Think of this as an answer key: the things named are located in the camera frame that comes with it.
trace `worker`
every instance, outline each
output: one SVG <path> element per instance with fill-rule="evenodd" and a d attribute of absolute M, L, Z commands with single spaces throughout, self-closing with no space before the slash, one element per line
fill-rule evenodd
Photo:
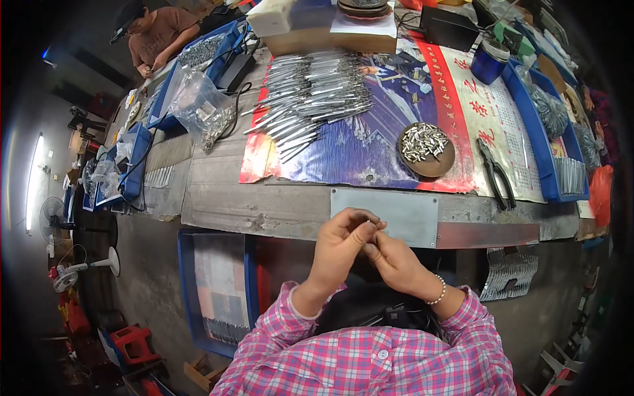
<path fill-rule="evenodd" d="M 144 79 L 179 54 L 198 35 L 198 18 L 176 7 L 150 12 L 142 0 L 128 0 L 115 19 L 115 33 L 129 36 L 134 67 Z"/>
<path fill-rule="evenodd" d="M 211 395 L 516 394 L 493 317 L 477 296 L 467 286 L 445 285 L 385 227 L 356 208 L 324 223 L 308 278 L 282 284 Z M 390 288 L 427 303 L 447 343 L 419 329 L 388 326 L 314 336 L 316 321 L 333 294 L 345 288 L 360 251 Z"/>

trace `bowl of metal pins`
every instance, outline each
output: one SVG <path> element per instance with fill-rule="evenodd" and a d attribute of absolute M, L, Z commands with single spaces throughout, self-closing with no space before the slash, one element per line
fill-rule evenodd
<path fill-rule="evenodd" d="M 425 177 L 444 175 L 456 159 L 451 139 L 428 122 L 415 122 L 403 129 L 398 151 L 408 168 Z"/>

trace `wooden bowl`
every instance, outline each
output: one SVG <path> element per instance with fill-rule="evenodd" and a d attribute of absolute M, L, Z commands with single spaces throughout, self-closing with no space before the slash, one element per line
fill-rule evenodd
<path fill-rule="evenodd" d="M 418 124 L 418 122 L 403 129 L 398 138 L 398 153 L 405 165 L 407 165 L 412 172 L 425 177 L 440 177 L 449 172 L 449 169 L 453 166 L 453 162 L 456 160 L 456 148 L 453 146 L 453 142 L 449 136 L 447 136 L 447 144 L 444 147 L 444 151 L 438 154 L 440 161 L 436 160 L 432 155 L 427 155 L 425 161 L 419 162 L 411 162 L 405 159 L 403 155 L 403 137 L 405 136 L 405 132 L 415 124 Z"/>

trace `stand fan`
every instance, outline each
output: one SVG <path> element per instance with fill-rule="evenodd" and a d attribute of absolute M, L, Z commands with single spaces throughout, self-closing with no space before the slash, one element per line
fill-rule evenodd
<path fill-rule="evenodd" d="M 117 255 L 117 251 L 112 246 L 108 249 L 108 258 L 104 260 L 99 260 L 96 262 L 82 263 L 71 265 L 68 268 L 64 268 L 63 273 L 61 273 L 55 281 L 53 281 L 53 288 L 58 293 L 63 292 L 67 288 L 73 286 L 77 279 L 79 278 L 79 271 L 83 271 L 90 267 L 110 267 L 112 274 L 114 276 L 119 276 L 121 272 L 121 266 L 119 265 L 119 256 Z"/>
<path fill-rule="evenodd" d="M 75 223 L 69 223 L 64 215 L 64 202 L 55 196 L 49 197 L 42 204 L 40 209 L 40 229 L 44 239 L 54 246 L 59 246 L 63 242 L 61 237 L 61 230 L 63 229 L 88 231 L 90 233 L 110 233 L 107 229 L 77 227 Z"/>

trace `green object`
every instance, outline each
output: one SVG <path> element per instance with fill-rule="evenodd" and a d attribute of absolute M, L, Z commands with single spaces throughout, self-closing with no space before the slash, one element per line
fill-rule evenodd
<path fill-rule="evenodd" d="M 517 30 L 513 29 L 511 26 L 508 26 L 504 22 L 498 22 L 497 25 L 493 27 L 493 34 L 495 35 L 495 39 L 499 42 L 504 42 L 504 30 L 509 29 L 511 32 L 515 34 L 521 34 Z M 535 53 L 535 47 L 531 44 L 531 42 L 526 38 L 522 38 L 522 42 L 519 46 L 519 50 L 517 52 L 517 56 L 520 59 L 523 59 L 524 56 L 532 55 Z"/>

